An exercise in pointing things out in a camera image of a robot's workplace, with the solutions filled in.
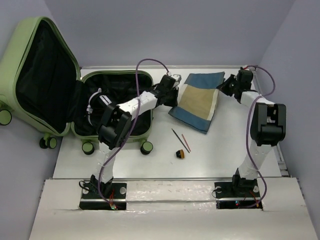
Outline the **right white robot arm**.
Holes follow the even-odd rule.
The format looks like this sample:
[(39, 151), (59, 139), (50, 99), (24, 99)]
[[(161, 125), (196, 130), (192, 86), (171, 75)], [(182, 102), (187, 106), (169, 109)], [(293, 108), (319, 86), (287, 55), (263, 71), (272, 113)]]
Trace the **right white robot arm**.
[(252, 89), (254, 73), (241, 68), (217, 88), (249, 108), (246, 122), (246, 156), (230, 182), (217, 182), (212, 192), (215, 198), (244, 198), (254, 191), (260, 169), (268, 153), (286, 136), (287, 108), (282, 103), (269, 101)]

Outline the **green hard-shell suitcase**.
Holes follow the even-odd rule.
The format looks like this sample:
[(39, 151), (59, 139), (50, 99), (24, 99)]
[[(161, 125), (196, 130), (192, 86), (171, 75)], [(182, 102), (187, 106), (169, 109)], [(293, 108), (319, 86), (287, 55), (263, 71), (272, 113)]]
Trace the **green hard-shell suitcase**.
[(148, 90), (152, 77), (145, 71), (97, 70), (86, 75), (55, 23), (48, 17), (21, 20), (0, 61), (0, 123), (17, 117), (43, 133), (42, 149), (54, 149), (57, 137), (69, 132), (80, 138), (91, 155), (98, 141), (98, 109), (87, 120), (90, 96), (98, 90), (122, 104)]

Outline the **small black orange cap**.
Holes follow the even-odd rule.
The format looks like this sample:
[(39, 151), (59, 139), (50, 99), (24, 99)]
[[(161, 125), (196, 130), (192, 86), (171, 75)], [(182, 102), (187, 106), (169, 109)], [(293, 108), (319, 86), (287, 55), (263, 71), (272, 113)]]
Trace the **small black orange cap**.
[(175, 156), (178, 158), (178, 159), (184, 159), (185, 158), (185, 153), (182, 149), (178, 150), (175, 152)]

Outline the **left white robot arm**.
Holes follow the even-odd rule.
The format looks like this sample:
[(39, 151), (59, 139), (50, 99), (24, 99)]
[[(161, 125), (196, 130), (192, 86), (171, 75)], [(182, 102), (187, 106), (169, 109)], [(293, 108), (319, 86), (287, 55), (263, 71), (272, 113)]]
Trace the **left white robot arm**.
[(109, 197), (116, 155), (133, 132), (138, 117), (161, 105), (175, 107), (178, 104), (180, 81), (179, 74), (167, 73), (160, 83), (127, 102), (102, 102), (104, 112), (96, 127), (99, 141), (97, 170), (90, 177), (90, 186), (97, 196), (105, 201)]

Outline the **white and black item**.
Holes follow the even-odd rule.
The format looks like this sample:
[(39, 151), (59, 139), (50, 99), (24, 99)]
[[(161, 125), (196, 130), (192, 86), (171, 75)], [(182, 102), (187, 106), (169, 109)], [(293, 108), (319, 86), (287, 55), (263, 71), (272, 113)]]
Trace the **white and black item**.
[(86, 107), (86, 118), (91, 126), (94, 125), (91, 118), (93, 113), (96, 113), (97, 110), (100, 109), (104, 110), (111, 103), (111, 99), (102, 92), (101, 88), (98, 88), (98, 90), (90, 96)]

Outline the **blue and tan cloth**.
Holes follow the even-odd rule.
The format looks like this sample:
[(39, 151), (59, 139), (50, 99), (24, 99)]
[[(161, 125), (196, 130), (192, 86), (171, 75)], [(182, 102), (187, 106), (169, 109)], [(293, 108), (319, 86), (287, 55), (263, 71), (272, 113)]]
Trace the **blue and tan cloth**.
[(207, 134), (217, 106), (225, 72), (190, 73), (179, 88), (177, 106), (168, 114), (191, 128)]

